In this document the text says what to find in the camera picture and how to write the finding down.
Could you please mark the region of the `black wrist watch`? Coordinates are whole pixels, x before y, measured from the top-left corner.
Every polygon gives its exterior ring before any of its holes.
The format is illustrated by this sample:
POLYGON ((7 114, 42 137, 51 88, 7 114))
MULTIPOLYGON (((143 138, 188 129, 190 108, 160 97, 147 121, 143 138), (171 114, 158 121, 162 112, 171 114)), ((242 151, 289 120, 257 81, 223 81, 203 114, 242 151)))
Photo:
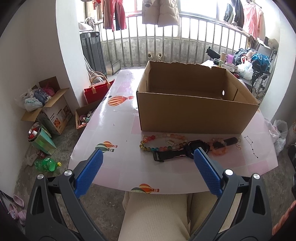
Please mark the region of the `black wrist watch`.
POLYGON ((170 160, 180 157, 189 157, 193 159, 194 151, 197 148, 201 148, 206 154, 213 151, 222 151, 223 148, 234 145, 238 143, 238 138, 231 137, 227 139, 222 139, 206 143, 202 140, 189 141, 184 144, 183 147, 174 150, 167 151, 152 151, 153 158, 156 162, 164 162, 165 160, 170 160))

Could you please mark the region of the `pink slippers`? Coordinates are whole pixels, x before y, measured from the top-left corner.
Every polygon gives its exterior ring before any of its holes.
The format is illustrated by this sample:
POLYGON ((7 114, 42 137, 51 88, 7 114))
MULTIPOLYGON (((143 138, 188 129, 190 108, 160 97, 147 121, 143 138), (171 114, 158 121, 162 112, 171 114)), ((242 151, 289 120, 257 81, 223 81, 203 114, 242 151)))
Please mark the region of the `pink slippers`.
POLYGON ((25 210, 25 202, 17 195, 13 195, 13 202, 9 204, 9 212, 13 220, 18 220, 21 226, 26 225, 27 211, 25 210))

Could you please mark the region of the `green plastic bottle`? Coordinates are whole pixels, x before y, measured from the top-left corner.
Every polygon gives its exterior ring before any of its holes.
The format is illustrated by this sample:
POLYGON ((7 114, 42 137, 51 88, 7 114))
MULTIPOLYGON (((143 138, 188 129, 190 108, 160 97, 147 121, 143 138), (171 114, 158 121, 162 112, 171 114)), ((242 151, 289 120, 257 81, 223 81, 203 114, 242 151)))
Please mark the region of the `green plastic bottle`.
POLYGON ((62 166, 61 162, 56 162, 52 158, 37 159, 34 162, 34 166, 37 170, 45 172, 54 172, 57 168, 62 166))

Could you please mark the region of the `green paper bag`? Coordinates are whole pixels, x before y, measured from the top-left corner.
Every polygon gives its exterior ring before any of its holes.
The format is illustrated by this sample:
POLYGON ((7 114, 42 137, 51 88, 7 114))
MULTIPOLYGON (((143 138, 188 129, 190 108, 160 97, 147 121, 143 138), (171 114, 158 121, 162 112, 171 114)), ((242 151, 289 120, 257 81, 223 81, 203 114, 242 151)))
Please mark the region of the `green paper bag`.
POLYGON ((40 122, 35 122, 30 127, 28 131, 28 141, 32 146, 47 155, 53 155, 57 149, 52 141, 51 134, 40 122))

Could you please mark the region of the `white plastic bag right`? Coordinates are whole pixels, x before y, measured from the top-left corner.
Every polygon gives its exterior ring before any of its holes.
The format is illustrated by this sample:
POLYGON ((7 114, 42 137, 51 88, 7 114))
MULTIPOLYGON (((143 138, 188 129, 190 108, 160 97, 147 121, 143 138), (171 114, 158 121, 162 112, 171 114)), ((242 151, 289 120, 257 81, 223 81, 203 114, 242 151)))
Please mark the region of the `white plastic bag right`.
POLYGON ((274 144, 276 155, 284 149, 287 138, 287 123, 283 120, 275 120, 272 124, 267 118, 264 119, 274 144))

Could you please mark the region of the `small cardboard box on floor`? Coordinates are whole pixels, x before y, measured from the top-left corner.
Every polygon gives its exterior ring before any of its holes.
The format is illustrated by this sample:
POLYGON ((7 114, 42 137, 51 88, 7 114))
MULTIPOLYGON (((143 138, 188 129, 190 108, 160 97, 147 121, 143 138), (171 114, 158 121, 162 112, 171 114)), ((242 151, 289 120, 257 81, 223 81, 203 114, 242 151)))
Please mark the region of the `small cardboard box on floor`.
POLYGON ((81 108, 76 109, 75 112, 75 125, 76 130, 81 135, 90 121, 94 111, 97 109, 97 107, 100 104, 100 100, 92 102, 90 104, 87 104, 81 108))

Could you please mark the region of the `open cardboard box with bags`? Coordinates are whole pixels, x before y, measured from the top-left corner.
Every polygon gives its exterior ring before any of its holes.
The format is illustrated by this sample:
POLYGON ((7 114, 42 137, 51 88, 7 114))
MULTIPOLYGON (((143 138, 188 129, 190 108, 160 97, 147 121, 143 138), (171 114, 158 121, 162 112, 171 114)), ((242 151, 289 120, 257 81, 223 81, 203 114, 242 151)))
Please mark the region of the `open cardboard box with bags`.
POLYGON ((72 112, 64 97, 69 88, 61 88, 56 76, 40 81, 39 87, 51 87, 55 94, 42 108, 31 112, 25 111, 21 121, 32 123, 39 121, 51 133, 60 135, 72 117, 72 112))

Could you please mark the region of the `large brown cardboard box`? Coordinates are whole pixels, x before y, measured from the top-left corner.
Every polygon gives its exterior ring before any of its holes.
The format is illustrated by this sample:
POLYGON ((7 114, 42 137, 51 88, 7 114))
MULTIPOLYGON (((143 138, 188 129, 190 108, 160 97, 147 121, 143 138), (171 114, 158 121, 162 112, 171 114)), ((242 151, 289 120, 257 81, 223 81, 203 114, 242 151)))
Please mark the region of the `large brown cardboard box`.
POLYGON ((241 134, 259 108, 230 71, 200 64, 148 62, 137 89, 144 132, 241 134))

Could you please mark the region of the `red tote bag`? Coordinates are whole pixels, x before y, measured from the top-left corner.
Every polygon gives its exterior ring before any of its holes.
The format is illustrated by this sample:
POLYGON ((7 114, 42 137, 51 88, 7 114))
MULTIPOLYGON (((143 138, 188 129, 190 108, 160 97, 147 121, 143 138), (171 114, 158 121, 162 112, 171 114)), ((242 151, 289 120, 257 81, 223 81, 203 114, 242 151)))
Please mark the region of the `red tote bag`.
POLYGON ((109 81, 107 77, 99 71, 93 72, 89 78, 90 87, 84 89, 84 95, 87 103, 91 104, 98 100, 102 100, 111 88, 114 81, 115 79, 109 81), (101 78, 103 81, 94 83, 96 78, 101 78))

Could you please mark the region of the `wheelchair with clothes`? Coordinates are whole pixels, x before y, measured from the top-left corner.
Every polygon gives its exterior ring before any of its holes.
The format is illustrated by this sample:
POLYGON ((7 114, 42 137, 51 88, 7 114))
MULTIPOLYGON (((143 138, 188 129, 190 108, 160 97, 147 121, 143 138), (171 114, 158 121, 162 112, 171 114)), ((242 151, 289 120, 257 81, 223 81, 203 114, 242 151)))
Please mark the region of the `wheelchair with clothes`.
POLYGON ((271 82, 277 51, 272 49, 267 56, 252 48, 240 48, 234 54, 233 64, 239 77, 246 81, 250 92, 262 101, 271 82))

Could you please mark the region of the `dark grey folded rack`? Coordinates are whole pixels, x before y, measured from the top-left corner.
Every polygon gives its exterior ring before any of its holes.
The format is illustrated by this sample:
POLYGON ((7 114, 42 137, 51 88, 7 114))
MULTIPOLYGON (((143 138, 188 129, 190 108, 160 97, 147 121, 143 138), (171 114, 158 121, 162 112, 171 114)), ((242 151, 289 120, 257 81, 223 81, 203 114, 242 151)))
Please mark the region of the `dark grey folded rack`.
POLYGON ((107 74, 104 61, 100 32, 87 32, 80 34, 83 55, 94 71, 107 74))

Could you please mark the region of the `metal balcony railing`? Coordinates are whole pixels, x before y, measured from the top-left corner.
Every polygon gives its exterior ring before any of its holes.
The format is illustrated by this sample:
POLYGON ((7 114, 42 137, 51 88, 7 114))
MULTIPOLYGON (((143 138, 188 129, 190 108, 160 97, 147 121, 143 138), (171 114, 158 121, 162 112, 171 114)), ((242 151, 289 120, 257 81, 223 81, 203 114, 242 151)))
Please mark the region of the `metal balcony railing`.
POLYGON ((180 15, 179 25, 159 27, 143 24, 141 13, 126 17, 126 29, 106 30, 96 22, 107 63, 119 61, 122 67, 141 67, 147 61, 198 63, 210 57, 206 51, 234 54, 247 47, 249 35, 217 20, 189 14, 180 15))

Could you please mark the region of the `pink hanging garment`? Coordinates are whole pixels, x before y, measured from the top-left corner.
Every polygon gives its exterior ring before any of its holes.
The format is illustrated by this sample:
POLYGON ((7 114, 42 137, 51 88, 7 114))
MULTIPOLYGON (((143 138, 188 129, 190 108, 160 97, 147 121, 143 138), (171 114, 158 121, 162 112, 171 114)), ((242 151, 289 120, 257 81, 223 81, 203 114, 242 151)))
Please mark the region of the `pink hanging garment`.
POLYGON ((244 25, 243 30, 254 39, 265 39, 265 20, 263 11, 251 2, 243 3, 244 25))

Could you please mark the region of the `red hanging clothes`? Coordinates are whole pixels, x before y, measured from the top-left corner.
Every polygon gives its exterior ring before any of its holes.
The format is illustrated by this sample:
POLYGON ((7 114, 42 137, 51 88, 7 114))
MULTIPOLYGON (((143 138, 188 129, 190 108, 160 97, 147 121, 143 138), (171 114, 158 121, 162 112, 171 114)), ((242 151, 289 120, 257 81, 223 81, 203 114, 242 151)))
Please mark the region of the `red hanging clothes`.
POLYGON ((126 17, 123 3, 120 0, 92 1, 93 8, 103 4, 103 27, 108 30, 119 31, 126 29, 126 17))

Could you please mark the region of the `beige puffer jacket hanging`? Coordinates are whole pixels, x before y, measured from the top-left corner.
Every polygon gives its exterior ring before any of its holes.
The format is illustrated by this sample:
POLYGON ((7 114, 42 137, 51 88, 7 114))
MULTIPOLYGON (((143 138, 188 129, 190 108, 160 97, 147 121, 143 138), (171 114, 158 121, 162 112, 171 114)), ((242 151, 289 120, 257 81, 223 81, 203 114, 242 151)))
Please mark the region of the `beige puffer jacket hanging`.
POLYGON ((142 23, 159 27, 178 26, 180 24, 178 1, 142 1, 142 23))

